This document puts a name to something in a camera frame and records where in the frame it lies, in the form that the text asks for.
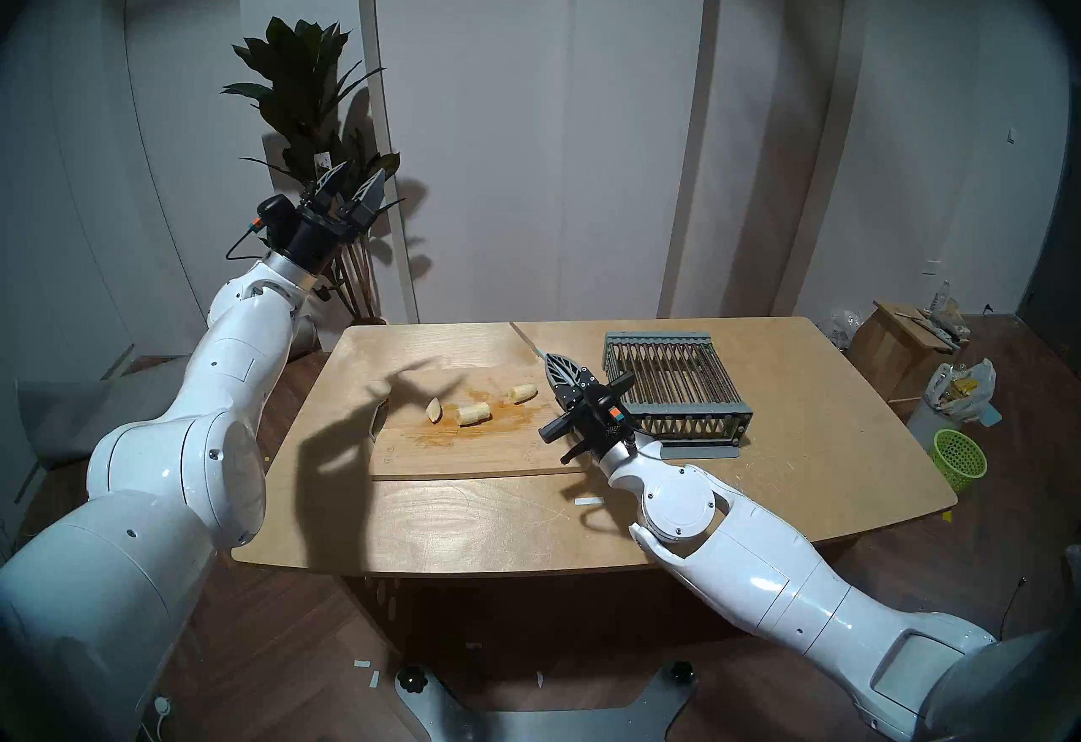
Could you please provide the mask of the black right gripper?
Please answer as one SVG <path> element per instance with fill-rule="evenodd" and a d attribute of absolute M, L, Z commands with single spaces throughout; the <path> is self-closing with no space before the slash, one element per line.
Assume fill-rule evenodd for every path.
<path fill-rule="evenodd" d="M 622 395 L 637 381 L 635 374 L 602 383 L 593 374 L 582 374 L 580 366 L 571 358 L 548 353 L 545 376 L 562 414 L 542 427 L 540 440 L 553 443 L 571 433 L 579 437 L 560 459 L 562 463 L 568 464 L 585 452 L 601 460 L 617 443 L 635 440 L 633 420 L 622 402 Z"/>

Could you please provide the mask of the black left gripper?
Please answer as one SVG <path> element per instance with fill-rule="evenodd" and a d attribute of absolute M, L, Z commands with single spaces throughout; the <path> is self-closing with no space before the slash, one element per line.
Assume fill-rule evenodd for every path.
<path fill-rule="evenodd" d="M 349 180 L 350 162 L 328 169 L 315 183 L 315 206 L 331 206 Z M 385 169 L 360 187 L 336 216 L 283 201 L 283 256 L 296 267 L 319 276 L 343 246 L 353 242 L 359 230 L 370 230 L 384 213 Z"/>

